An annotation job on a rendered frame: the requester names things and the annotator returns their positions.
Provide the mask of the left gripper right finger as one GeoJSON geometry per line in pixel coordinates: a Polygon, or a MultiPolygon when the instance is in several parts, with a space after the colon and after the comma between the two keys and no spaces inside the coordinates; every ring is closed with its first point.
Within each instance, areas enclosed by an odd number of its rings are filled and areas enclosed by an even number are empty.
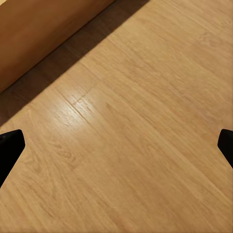
{"type": "Polygon", "coordinates": [[[233,131],[222,129],[217,145],[233,168],[233,131]]]}

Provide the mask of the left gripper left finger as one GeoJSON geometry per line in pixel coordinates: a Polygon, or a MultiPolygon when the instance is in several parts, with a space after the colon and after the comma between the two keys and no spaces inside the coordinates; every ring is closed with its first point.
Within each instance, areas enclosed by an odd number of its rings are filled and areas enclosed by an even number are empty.
{"type": "Polygon", "coordinates": [[[25,149],[21,129],[0,134],[0,187],[25,149]]]}

